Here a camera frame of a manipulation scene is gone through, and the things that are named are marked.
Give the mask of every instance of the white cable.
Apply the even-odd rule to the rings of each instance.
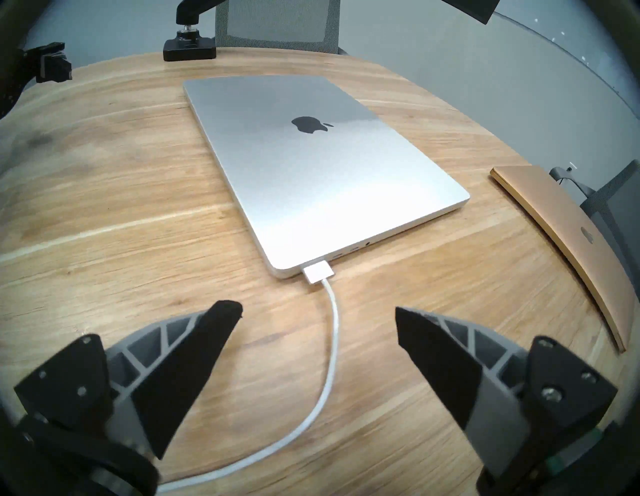
[[[321,280],[322,285],[326,289],[326,292],[329,294],[329,299],[331,300],[331,310],[333,312],[333,333],[331,337],[331,356],[329,358],[329,368],[326,372],[326,379],[324,380],[324,387],[322,392],[320,393],[320,398],[318,399],[314,409],[311,410],[311,413],[307,416],[302,423],[293,429],[289,434],[284,436],[281,440],[276,441],[275,443],[262,448],[260,451],[253,453],[252,455],[243,458],[242,460],[238,460],[231,465],[227,465],[226,467],[219,468],[218,470],[213,470],[211,472],[207,472],[206,474],[200,474],[199,476],[193,477],[185,477],[179,481],[172,481],[165,484],[160,484],[158,486],[158,493],[166,493],[168,491],[174,491],[176,489],[182,489],[189,486],[194,486],[196,484],[202,484],[204,482],[213,481],[215,479],[219,479],[221,477],[225,477],[229,474],[233,474],[242,468],[248,467],[249,465],[254,464],[256,461],[263,460],[267,458],[269,455],[272,455],[277,450],[284,448],[287,444],[291,443],[294,439],[300,436],[307,428],[313,423],[316,417],[322,411],[324,404],[326,403],[326,399],[329,397],[329,393],[331,392],[331,386],[333,385],[333,378],[335,376],[335,364],[338,360],[338,330],[340,328],[339,318],[338,318],[338,304],[335,301],[335,295],[333,293],[333,289],[331,289],[331,285],[327,279]]]

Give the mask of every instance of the black clamp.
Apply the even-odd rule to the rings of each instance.
[[[200,14],[217,7],[224,0],[182,0],[175,12],[175,23],[183,26],[172,40],[164,43],[163,58],[167,62],[216,58],[216,39],[203,38],[193,26]]]
[[[0,104],[0,119],[18,102],[24,87],[36,78],[36,83],[55,81],[62,83],[71,78],[71,62],[64,54],[65,44],[50,43],[27,51],[19,50],[17,66],[7,82]]]

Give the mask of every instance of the gray chair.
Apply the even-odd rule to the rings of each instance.
[[[640,298],[640,162],[632,161],[598,191],[577,182],[560,167],[549,174],[555,180],[574,182],[587,197],[580,208],[617,255]]]
[[[232,0],[216,7],[218,47],[344,53],[340,0]]]

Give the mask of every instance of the charging cable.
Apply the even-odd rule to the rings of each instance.
[[[333,271],[326,261],[322,260],[321,262],[310,265],[309,267],[303,269],[303,272],[309,284],[316,284],[318,282],[322,283],[322,285],[326,289],[326,292],[329,294],[329,299],[331,300],[331,310],[333,312],[333,333],[331,337],[331,356],[329,358],[329,368],[326,372],[326,379],[324,380],[324,387],[322,389],[322,392],[320,393],[320,398],[314,406],[314,409],[311,410],[311,413],[307,415],[307,418],[303,420],[298,427],[293,429],[281,440],[276,441],[275,443],[270,444],[267,447],[262,448],[260,451],[257,451],[252,455],[247,456],[246,458],[238,460],[231,465],[227,465],[226,467],[212,470],[211,472],[200,474],[199,476],[185,477],[184,479],[180,479],[179,481],[160,484],[157,489],[158,493],[166,493],[169,491],[174,491],[176,489],[183,489],[185,487],[194,486],[196,484],[213,481],[215,479],[225,477],[229,474],[233,474],[234,472],[248,467],[249,465],[253,465],[256,461],[267,458],[269,455],[274,454],[279,449],[284,448],[287,444],[295,440],[298,436],[300,436],[304,431],[307,430],[307,428],[313,423],[313,421],[322,411],[324,404],[329,397],[329,393],[331,392],[333,378],[335,377],[335,364],[338,360],[338,330],[340,328],[338,318],[338,304],[335,301],[333,289],[331,288],[331,285],[328,281],[328,278],[333,275]]]

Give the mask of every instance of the laptop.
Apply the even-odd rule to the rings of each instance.
[[[461,207],[429,157],[319,76],[185,81],[269,271],[298,274]]]

